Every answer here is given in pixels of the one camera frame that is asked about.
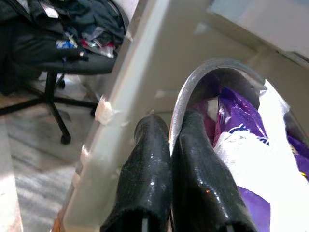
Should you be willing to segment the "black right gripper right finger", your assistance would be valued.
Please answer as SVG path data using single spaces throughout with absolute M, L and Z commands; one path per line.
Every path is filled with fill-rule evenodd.
M 231 172 L 214 152 L 202 116 L 185 113 L 172 155 L 175 232 L 257 232 Z

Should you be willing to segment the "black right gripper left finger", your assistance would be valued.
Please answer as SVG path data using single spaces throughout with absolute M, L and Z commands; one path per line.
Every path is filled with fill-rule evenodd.
M 166 232 L 172 199 L 169 129 L 158 115 L 142 118 L 123 165 L 111 213 L 100 232 Z

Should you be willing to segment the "clear plastic bowl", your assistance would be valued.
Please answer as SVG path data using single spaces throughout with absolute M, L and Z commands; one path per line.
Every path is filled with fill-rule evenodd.
M 270 82 L 263 79 L 249 67 L 232 59 L 215 58 L 197 67 L 185 81 L 174 107 L 169 132 L 171 157 L 176 145 L 176 140 L 182 130 L 185 113 L 188 111 L 197 112 L 191 110 L 191 106 L 194 103 L 198 100 L 216 97 L 219 95 L 220 90 L 226 87 L 243 96 L 253 107 L 259 107 L 260 103 L 257 97 L 260 91 L 266 89 L 266 83 Z M 288 134 L 309 147 L 309 138 L 302 132 L 291 109 L 285 115 L 284 121 Z

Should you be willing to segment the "white tape piece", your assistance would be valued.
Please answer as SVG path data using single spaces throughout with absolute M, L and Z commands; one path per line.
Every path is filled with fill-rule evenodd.
M 91 150 L 89 150 L 86 145 L 83 145 L 80 155 L 81 164 L 85 166 L 92 159 L 92 157 L 93 155 L 91 153 Z
M 101 96 L 95 111 L 95 120 L 102 125 L 108 125 L 113 119 L 114 114 L 115 111 L 111 103 L 104 96 Z

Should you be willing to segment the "purple and white packet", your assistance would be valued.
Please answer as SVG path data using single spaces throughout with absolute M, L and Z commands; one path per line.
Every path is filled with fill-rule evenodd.
M 289 105 L 270 83 L 253 105 L 237 92 L 191 106 L 229 168 L 258 232 L 309 232 L 309 147 L 290 136 Z

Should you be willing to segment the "beige table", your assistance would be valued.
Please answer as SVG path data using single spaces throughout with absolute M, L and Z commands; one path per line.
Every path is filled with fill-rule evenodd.
M 94 121 L 52 232 L 99 232 L 115 199 L 133 133 L 149 113 L 168 123 L 188 76 L 215 58 L 236 60 L 268 80 L 309 138 L 309 0 L 140 0 L 104 97 L 115 114 Z

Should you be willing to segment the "black office chair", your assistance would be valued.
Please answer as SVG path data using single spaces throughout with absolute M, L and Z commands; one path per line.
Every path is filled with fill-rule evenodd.
M 4 116 L 10 113 L 24 110 L 39 104 L 46 104 L 49 106 L 50 111 L 53 113 L 54 118 L 62 132 L 61 143 L 67 145 L 71 141 L 70 133 L 62 120 L 62 117 L 56 108 L 56 104 L 67 104 L 71 106 L 79 106 L 91 109 L 91 115 L 98 106 L 98 102 L 79 101 L 74 99 L 68 99 L 55 96 L 55 89 L 63 86 L 65 74 L 80 74 L 80 75 L 98 75 L 98 74 L 110 74 L 116 62 L 115 58 L 108 58 L 98 54 L 90 54 L 88 60 L 75 61 L 68 64 L 40 64 L 38 67 L 27 67 L 36 72 L 47 72 L 47 79 L 45 84 L 45 91 L 42 92 L 26 83 L 21 83 L 18 87 L 24 91 L 27 91 L 36 96 L 36 98 L 29 101 L 24 101 L 18 104 L 6 106 L 0 108 L 0 116 Z

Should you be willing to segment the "pile of dark clothes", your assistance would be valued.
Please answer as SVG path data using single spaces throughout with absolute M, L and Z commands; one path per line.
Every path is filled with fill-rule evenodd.
M 83 48 L 114 58 L 126 33 L 113 0 L 0 0 L 0 24 L 19 21 L 58 38 L 58 49 Z

